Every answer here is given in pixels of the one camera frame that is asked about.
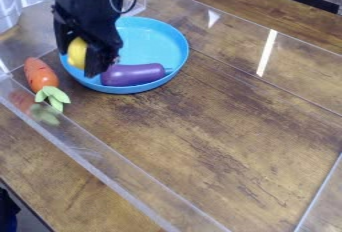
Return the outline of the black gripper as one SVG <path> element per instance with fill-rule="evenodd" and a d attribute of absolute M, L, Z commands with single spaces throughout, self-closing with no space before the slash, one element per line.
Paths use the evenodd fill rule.
<path fill-rule="evenodd" d="M 115 28 L 123 0 L 55 0 L 54 30 L 59 52 L 66 55 L 71 41 L 82 37 L 86 49 L 84 76 L 107 71 L 119 57 L 123 42 Z"/>

